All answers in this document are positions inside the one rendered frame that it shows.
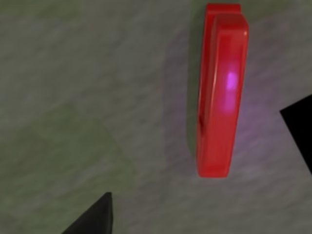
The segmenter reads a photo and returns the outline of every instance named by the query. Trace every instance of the red block's side face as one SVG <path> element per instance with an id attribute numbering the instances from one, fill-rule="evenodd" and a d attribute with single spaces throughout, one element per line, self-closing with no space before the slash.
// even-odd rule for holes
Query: red block's side face
<path id="1" fill-rule="evenodd" d="M 200 72 L 197 167 L 201 177 L 229 172 L 243 87 L 248 24 L 238 4 L 208 4 Z"/>

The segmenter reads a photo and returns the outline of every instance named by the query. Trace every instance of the glossy red surface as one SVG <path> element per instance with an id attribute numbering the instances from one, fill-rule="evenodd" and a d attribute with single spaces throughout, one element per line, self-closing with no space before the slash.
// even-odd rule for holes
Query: glossy red surface
<path id="1" fill-rule="evenodd" d="M 239 4 L 208 4 L 197 121 L 201 177 L 226 177 L 232 159 L 249 28 Z"/>

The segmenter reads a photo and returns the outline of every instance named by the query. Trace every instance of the red block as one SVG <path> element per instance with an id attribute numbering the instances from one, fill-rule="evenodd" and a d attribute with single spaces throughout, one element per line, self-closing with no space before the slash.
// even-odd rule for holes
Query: red block
<path id="1" fill-rule="evenodd" d="M 245 73 L 249 28 L 239 4 L 208 4 L 197 118 L 201 177 L 227 177 Z"/>

